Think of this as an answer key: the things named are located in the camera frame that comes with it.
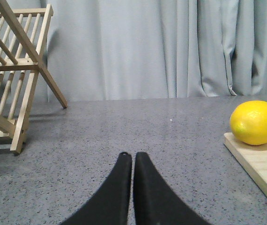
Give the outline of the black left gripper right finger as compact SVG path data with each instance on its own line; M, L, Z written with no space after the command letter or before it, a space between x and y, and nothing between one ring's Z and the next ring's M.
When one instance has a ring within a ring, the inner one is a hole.
M135 157L133 204L137 225L208 225L165 182L146 152Z

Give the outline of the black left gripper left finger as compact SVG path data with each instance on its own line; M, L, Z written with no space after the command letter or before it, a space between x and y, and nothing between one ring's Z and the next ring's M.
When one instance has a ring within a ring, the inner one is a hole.
M132 156L121 152L93 196L63 225L126 225L131 190Z

